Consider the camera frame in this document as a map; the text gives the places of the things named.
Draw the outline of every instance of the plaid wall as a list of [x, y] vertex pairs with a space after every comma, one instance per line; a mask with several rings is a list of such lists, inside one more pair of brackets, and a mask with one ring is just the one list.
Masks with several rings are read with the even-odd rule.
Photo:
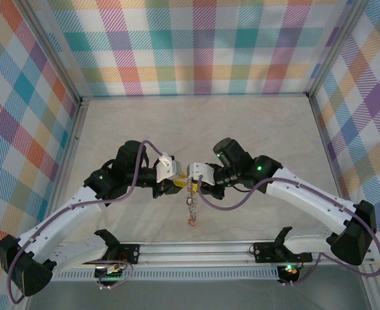
[[345, 196], [375, 204], [380, 231], [380, 0], [371, 0], [315, 109]]
[[[0, 0], [0, 239], [41, 221], [75, 104], [12, 0]], [[0, 266], [0, 309], [8, 303]]]
[[130, 96], [302, 93], [352, 0], [30, 2], [81, 95]]

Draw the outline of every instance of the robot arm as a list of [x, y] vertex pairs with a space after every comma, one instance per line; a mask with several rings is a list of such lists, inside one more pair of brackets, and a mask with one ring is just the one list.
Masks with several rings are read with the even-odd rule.
[[376, 232], [374, 206], [367, 201], [353, 202], [328, 194], [300, 179], [279, 162], [267, 157], [252, 158], [237, 141], [226, 138], [213, 148], [223, 167], [214, 163], [192, 163], [187, 168], [193, 181], [202, 178], [200, 191], [221, 200], [226, 188], [242, 184], [281, 198], [312, 215], [326, 227], [317, 232], [301, 234], [285, 227], [267, 251], [273, 254], [268, 262], [285, 262], [301, 253], [334, 254], [344, 262], [361, 265], [371, 244], [368, 231], [343, 206], [356, 213]]
[[84, 186], [43, 222], [18, 238], [7, 235], [0, 241], [2, 268], [9, 272], [12, 262], [16, 261], [12, 266], [12, 280], [24, 296], [31, 296], [44, 288], [54, 273], [91, 260], [118, 259], [112, 256], [119, 253], [120, 243], [106, 230], [97, 231], [92, 238], [70, 247], [59, 245], [79, 225], [104, 210], [109, 201], [124, 196], [133, 183], [136, 168], [139, 170], [134, 186], [151, 187], [153, 198], [181, 190], [173, 181], [181, 175], [180, 163], [174, 156], [160, 153], [154, 167], [149, 168], [144, 146], [138, 163], [139, 149], [140, 142], [128, 141], [120, 147], [114, 160], [94, 171]]

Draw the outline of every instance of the table surface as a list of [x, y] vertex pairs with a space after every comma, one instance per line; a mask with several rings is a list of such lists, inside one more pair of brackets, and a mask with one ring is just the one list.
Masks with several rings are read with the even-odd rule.
[[[191, 162], [220, 163], [212, 151], [223, 138], [236, 139], [252, 157], [264, 154], [300, 178], [337, 194], [326, 153], [305, 97], [210, 96], [142, 97], [91, 101], [67, 187], [69, 199], [89, 174], [115, 158], [127, 140], [150, 140], [174, 154], [185, 169]], [[151, 165], [157, 159], [148, 147]], [[200, 198], [197, 225], [187, 224], [186, 190], [152, 199], [137, 188], [77, 229], [76, 241], [106, 228], [125, 242], [265, 240], [285, 226], [311, 229], [320, 223], [300, 209], [258, 192], [239, 209], [222, 212]], [[226, 190], [221, 206], [245, 194]]]

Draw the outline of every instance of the purple cable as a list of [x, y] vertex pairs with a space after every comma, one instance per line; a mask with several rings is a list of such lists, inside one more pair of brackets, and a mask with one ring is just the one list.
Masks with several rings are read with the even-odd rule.
[[125, 261], [125, 260], [91, 260], [91, 261], [89, 261], [89, 263], [93, 263], [93, 264], [124, 264], [124, 265], [127, 265], [131, 268], [130, 274], [124, 280], [119, 281], [119, 282], [115, 283], [114, 285], [103, 285], [101, 283], [102, 276], [100, 276], [98, 278], [98, 285], [102, 289], [114, 289], [115, 287], [120, 286], [121, 284], [126, 282], [129, 278], [131, 278], [132, 273], [134, 272], [134, 267], [132, 266], [132, 264]]
[[[315, 271], [315, 269], [318, 267], [319, 263], [321, 262], [321, 256], [322, 256], [322, 253], [319, 253], [318, 257], [317, 257], [317, 261], [315, 262], [315, 264], [312, 266], [312, 268], [302, 278], [300, 278], [299, 280], [297, 280], [295, 282], [295, 285], [305, 281], [306, 279], [308, 279], [311, 276], [311, 274], [313, 274], [313, 272]], [[292, 284], [293, 285], [293, 282], [289, 282], [289, 281], [286, 281], [285, 279], [281, 279], [281, 278], [280, 278], [280, 280], [282, 282], [284, 282], [285, 284]]]
[[[134, 169], [134, 177], [132, 178], [132, 183], [131, 183], [129, 191], [124, 196], [122, 196], [122, 197], [119, 197], [119, 198], [116, 198], [116, 199], [102, 200], [102, 201], [100, 201], [100, 203], [122, 202], [123, 200], [127, 199], [132, 194], [132, 192], [133, 192], [133, 190], [134, 190], [134, 188], [136, 186], [136, 183], [137, 183], [138, 171], [140, 170], [141, 153], [143, 152], [143, 147], [144, 147], [145, 144], [150, 145], [150, 147], [153, 148], [153, 150], [157, 153], [157, 155], [159, 155], [159, 156], [163, 155], [163, 153], [161, 153], [150, 141], [148, 141], [148, 140], [142, 141], [141, 144], [140, 144], [140, 147], [138, 148], [136, 166], [135, 166], [135, 169]], [[97, 201], [83, 201], [83, 202], [79, 202], [79, 203], [73, 204], [72, 207], [76, 208], [76, 207], [82, 207], [82, 206], [86, 206], [86, 205], [94, 205], [96, 203], [97, 203]]]
[[24, 295], [22, 295], [21, 297], [19, 297], [18, 300], [16, 300], [12, 294], [12, 273], [14, 272], [14, 269], [15, 269], [15, 266], [16, 266], [16, 263], [18, 261], [18, 259], [20, 259], [21, 255], [23, 254], [23, 252], [25, 251], [25, 249], [31, 244], [31, 239], [36, 240], [36, 237], [39, 236], [39, 234], [45, 229], [47, 228], [47, 226], [49, 226], [49, 224], [51, 224], [56, 218], [58, 218], [59, 216], [61, 216], [63, 213], [69, 211], [69, 210], [72, 210], [74, 208], [77, 208], [77, 207], [82, 207], [82, 206], [86, 206], [86, 205], [94, 205], [94, 204], [97, 204], [97, 203], [112, 203], [112, 202], [121, 202], [125, 199], [127, 199], [133, 192], [135, 186], [136, 186], [136, 183], [137, 183], [137, 179], [138, 179], [138, 171], [140, 170], [140, 162], [141, 162], [141, 154], [143, 152], [143, 148], [144, 148], [144, 145], [145, 144], [148, 144], [150, 145], [151, 148], [153, 148], [153, 150], [159, 155], [161, 156], [162, 153], [148, 140], [144, 140], [141, 142], [140, 146], [138, 147], [138, 154], [137, 154], [137, 160], [136, 160], [136, 166], [135, 166], [135, 169], [134, 169], [134, 177], [132, 179], [132, 183], [131, 183], [131, 187], [128, 191], [127, 194], [125, 194], [124, 196], [122, 197], [119, 197], [119, 198], [116, 198], [116, 199], [111, 199], [111, 200], [100, 200], [100, 201], [83, 201], [83, 202], [79, 202], [79, 203], [75, 203], [74, 205], [72, 205], [71, 207], [66, 207], [62, 210], [60, 210], [59, 212], [57, 212], [55, 215], [53, 215], [49, 220], [47, 220], [30, 238], [29, 240], [22, 246], [22, 248], [20, 248], [20, 250], [18, 250], [17, 254], [15, 255], [14, 259], [12, 260], [12, 263], [10, 264], [10, 267], [9, 267], [9, 270], [8, 270], [8, 276], [6, 277], [6, 287], [8, 289], [8, 297], [9, 297], [9, 300], [10, 302], [12, 302], [14, 305], [17, 305], [19, 304], [23, 299], [24, 299]]
[[[336, 200], [330, 198], [330, 197], [327, 197], [326, 195], [324, 195], [323, 193], [317, 191], [316, 189], [310, 187], [310, 186], [307, 186], [305, 184], [301, 184], [297, 181], [293, 181], [293, 180], [290, 180], [290, 179], [286, 179], [286, 178], [267, 178], [267, 179], [264, 179], [260, 182], [258, 182], [249, 192], [248, 194], [240, 201], [238, 202], [237, 204], [235, 205], [232, 205], [230, 207], [220, 207], [218, 205], [214, 205], [212, 204], [209, 200], [206, 199], [206, 197], [203, 195], [202, 191], [201, 191], [201, 184], [202, 184], [202, 178], [203, 176], [200, 176], [199, 179], [198, 179], [198, 182], [197, 182], [197, 191], [201, 197], [201, 199], [210, 207], [216, 209], [216, 210], [220, 210], [220, 211], [231, 211], [231, 210], [235, 210], [237, 208], [239, 208], [241, 205], [243, 205], [245, 202], [247, 202], [247, 200], [249, 199], [249, 197], [255, 192], [255, 190], [257, 190], [260, 186], [262, 186], [263, 184], [266, 184], [266, 183], [269, 183], [269, 182], [273, 182], [273, 181], [280, 181], [280, 182], [284, 182], [284, 183], [288, 183], [288, 184], [292, 184], [294, 186], [300, 186], [301, 188], [303, 189], [306, 189], [308, 192], [311, 192], [312, 194], [322, 198], [323, 200], [325, 201], [328, 201], [330, 203], [332, 203], [334, 206], [338, 207], [338, 208], [342, 208], [344, 209], [344, 212], [346, 212], [347, 214], [349, 214], [350, 216], [353, 216], [367, 231], [368, 231], [368, 234], [370, 234], [370, 236], [372, 237], [375, 245], [377, 246], [378, 248], [378, 252], [379, 252], [379, 259], [380, 259], [380, 242], [377, 238], [377, 236], [375, 235], [375, 233], [372, 231], [372, 229], [368, 226], [367, 223], [364, 222], [364, 220], [362, 218], [360, 218], [358, 215], [356, 215], [354, 212], [352, 212], [351, 210], [347, 209], [344, 205], [340, 204], [339, 202], [337, 202]], [[324, 253], [320, 253], [322, 256], [324, 256], [325, 258], [347, 268], [348, 270], [351, 270], [353, 272], [355, 272], [356, 274], [360, 275], [360, 276], [366, 276], [366, 277], [373, 277], [373, 276], [378, 276], [380, 274], [380, 264], [379, 264], [379, 268], [377, 271], [373, 272], [373, 273], [362, 273], [360, 272], [359, 270], [356, 270], [352, 267], [350, 267], [349, 265], [345, 264], [345, 263], [342, 263], [341, 261], [339, 260], [336, 260], [335, 258], [332, 258]]]

